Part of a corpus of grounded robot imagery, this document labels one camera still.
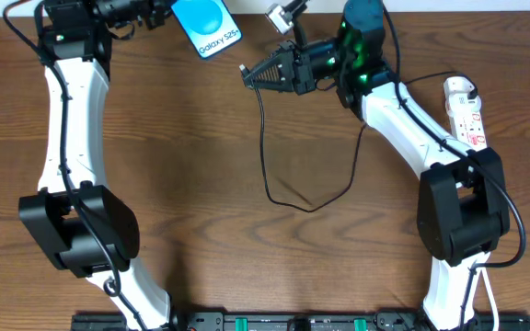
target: wooden surface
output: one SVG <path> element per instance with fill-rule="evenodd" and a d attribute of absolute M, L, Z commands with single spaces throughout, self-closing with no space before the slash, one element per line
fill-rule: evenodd
<path fill-rule="evenodd" d="M 237 20 L 244 40 L 210 62 L 174 20 L 115 45 L 106 169 L 112 191 L 136 213 L 154 278 L 179 305 L 229 311 L 419 307 L 431 259 L 416 229 L 418 180 L 376 132 L 363 136 L 343 199 L 311 215 L 267 201 L 259 110 L 238 66 L 252 66 L 281 38 L 262 17 Z M 304 24 L 319 39 L 339 20 L 310 16 Z M 405 78 L 458 69 L 479 83 L 489 143 L 529 240 L 520 265 L 490 277 L 501 310 L 530 313 L 530 13 L 403 14 L 395 22 Z M 18 23 L 33 37 L 31 21 Z M 445 124 L 441 83 L 411 92 Z M 341 190 L 359 130 L 352 114 L 332 92 L 263 94 L 273 195 L 304 203 L 291 187 L 318 204 Z M 101 291 L 55 270 L 17 218 L 17 199 L 36 190 L 47 127 L 43 69 L 0 20 L 0 329 L 61 330 L 75 312 L 115 311 Z M 492 260 L 516 247 L 513 225 Z M 483 292 L 477 307 L 489 310 Z"/>

